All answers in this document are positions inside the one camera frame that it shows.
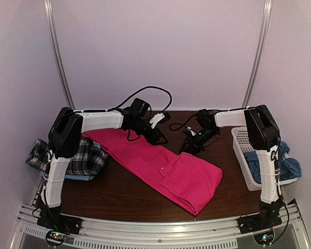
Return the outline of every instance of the white wall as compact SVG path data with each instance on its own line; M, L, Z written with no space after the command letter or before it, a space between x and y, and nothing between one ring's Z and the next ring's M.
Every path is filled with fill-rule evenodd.
M0 249L40 181L25 159L63 105L44 1L0 0Z
M109 108L146 85L171 109L239 107L264 1L60 0L53 12L77 108ZM153 109L168 97L141 94Z
M311 239L311 0L273 1L273 12L250 105L265 103L302 166L286 187L296 197Z

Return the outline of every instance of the dark brown tabletop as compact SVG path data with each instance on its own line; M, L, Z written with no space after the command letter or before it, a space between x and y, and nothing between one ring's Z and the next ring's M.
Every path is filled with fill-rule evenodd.
M178 154L185 135L182 131L169 131L168 126L172 122L184 122L192 114L171 112L171 120L159 126L169 140L166 148ZM198 130L195 120L189 126ZM126 222L178 222L258 212L260 191L247 189L233 151L231 128L222 128L219 137L219 141L196 154L223 170L223 179L213 199L196 217L149 187L113 158L109 158L101 175L89 182L65 180L62 213Z

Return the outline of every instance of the plastic basket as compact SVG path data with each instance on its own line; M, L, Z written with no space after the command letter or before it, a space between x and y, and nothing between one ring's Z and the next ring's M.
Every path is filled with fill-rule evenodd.
M246 127L235 127L232 129L233 135L233 149L235 151L236 157L241 167L245 182L250 191L256 191L261 189L261 184L255 182L252 177L250 168L243 153L249 151L255 151L255 149L250 145L249 136ZM280 185L285 185L297 181L298 178L280 181Z

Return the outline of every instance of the black and white plaid cloth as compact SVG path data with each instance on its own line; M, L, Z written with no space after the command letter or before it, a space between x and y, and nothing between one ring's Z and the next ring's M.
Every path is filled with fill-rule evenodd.
M45 171L47 166L47 143L41 139L36 140L36 145L26 159L32 167ZM72 157L66 174L68 175L98 175L105 166L108 153L94 145L91 139L81 136L78 152Z

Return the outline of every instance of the folded pink fabric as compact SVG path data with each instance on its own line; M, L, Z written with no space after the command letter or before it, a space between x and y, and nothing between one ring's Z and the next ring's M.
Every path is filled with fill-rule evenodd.
M179 156L143 136L129 142L121 129L90 131L84 136L100 143L118 163L193 215L212 199L222 170L188 153Z

